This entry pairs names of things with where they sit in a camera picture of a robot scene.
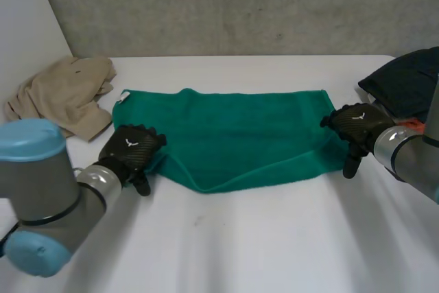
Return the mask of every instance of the towel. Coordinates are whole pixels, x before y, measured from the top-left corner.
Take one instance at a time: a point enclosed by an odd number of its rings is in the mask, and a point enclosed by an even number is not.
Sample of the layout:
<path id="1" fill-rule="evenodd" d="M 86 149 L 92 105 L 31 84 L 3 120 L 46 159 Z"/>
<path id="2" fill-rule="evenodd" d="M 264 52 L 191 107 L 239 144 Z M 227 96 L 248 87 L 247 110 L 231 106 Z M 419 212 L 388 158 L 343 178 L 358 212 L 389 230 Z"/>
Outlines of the towel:
<path id="1" fill-rule="evenodd" d="M 127 92 L 113 108 L 115 127 L 143 124 L 165 134 L 167 146 L 145 172 L 192 190 L 211 194 L 279 185 L 343 168 L 346 142 L 319 126 L 334 109 L 325 91 Z"/>
<path id="2" fill-rule="evenodd" d="M 5 103 L 6 117 L 46 118 L 60 126 L 65 137 L 89 141 L 111 124 L 111 114 L 95 97 L 112 90 L 109 81 L 115 75 L 108 58 L 67 56 L 22 83 Z"/>

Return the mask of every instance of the table surface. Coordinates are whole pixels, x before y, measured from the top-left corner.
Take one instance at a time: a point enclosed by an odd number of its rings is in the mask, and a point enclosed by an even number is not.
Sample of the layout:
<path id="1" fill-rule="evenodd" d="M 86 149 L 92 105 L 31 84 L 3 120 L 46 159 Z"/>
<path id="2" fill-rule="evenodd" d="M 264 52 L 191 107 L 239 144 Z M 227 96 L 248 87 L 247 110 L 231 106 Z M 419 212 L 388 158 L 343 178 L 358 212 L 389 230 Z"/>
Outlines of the table surface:
<path id="1" fill-rule="evenodd" d="M 114 58 L 111 111 L 123 89 L 271 93 L 325 89 L 336 108 L 389 56 Z M 68 140 L 76 167 L 112 134 Z M 439 208 L 372 157 L 296 183 L 202 195 L 166 178 L 153 194 L 123 191 L 58 275 L 34 278 L 0 260 L 2 292 L 435 292 Z"/>

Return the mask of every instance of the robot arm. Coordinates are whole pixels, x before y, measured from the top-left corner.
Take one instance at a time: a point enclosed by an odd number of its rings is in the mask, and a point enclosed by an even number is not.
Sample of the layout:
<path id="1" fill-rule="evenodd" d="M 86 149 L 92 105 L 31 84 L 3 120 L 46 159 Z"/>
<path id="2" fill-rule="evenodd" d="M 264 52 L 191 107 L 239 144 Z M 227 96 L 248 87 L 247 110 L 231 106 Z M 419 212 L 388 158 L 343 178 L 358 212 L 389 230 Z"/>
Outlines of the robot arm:
<path id="1" fill-rule="evenodd" d="M 430 106 L 424 134 L 397 126 L 370 104 L 345 106 L 320 124 L 349 142 L 343 174 L 352 178 L 361 158 L 372 152 L 394 176 L 439 203 L 439 85 Z"/>
<path id="2" fill-rule="evenodd" d="M 0 128 L 0 191 L 19 223 L 3 240 L 6 257 L 34 276 L 50 277 L 65 265 L 123 185 L 134 182 L 146 196 L 143 170 L 166 144 L 164 135 L 143 126 L 121 126 L 98 162 L 75 177 L 64 137 L 45 119 L 24 119 Z"/>

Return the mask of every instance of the light blue robot joint cap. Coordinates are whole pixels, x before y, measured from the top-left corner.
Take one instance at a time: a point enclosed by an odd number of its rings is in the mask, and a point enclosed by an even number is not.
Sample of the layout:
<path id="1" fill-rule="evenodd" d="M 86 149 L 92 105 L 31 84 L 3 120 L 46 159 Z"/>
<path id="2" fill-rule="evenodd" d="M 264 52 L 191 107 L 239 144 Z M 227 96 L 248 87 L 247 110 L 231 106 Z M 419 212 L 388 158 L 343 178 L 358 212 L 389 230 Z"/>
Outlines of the light blue robot joint cap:
<path id="1" fill-rule="evenodd" d="M 50 277 L 70 261 L 71 252 L 53 238 L 31 231 L 16 231 L 5 244 L 5 255 L 19 270 Z"/>
<path id="2" fill-rule="evenodd" d="M 41 161 L 66 148 L 57 125 L 47 119 L 29 118 L 0 126 L 0 161 Z"/>

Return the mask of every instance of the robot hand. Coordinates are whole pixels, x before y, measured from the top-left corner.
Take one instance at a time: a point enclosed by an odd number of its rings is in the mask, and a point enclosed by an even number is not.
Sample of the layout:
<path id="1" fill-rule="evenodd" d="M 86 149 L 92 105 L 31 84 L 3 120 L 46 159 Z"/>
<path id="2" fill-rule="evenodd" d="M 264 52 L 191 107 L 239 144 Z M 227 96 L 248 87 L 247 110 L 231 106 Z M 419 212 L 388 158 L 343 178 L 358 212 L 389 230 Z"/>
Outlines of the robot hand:
<path id="1" fill-rule="evenodd" d="M 357 173 L 361 158 L 373 152 L 378 136 L 387 128 L 395 126 L 395 123 L 370 104 L 355 104 L 333 111 L 322 119 L 320 126 L 328 126 L 342 140 L 349 142 L 349 153 L 344 163 L 343 176 L 353 178 Z"/>
<path id="2" fill-rule="evenodd" d="M 128 181 L 139 194 L 148 196 L 151 189 L 143 170 L 166 143 L 165 135 L 157 135 L 153 127 L 119 126 L 99 153 L 97 164 L 118 173 L 122 183 Z"/>

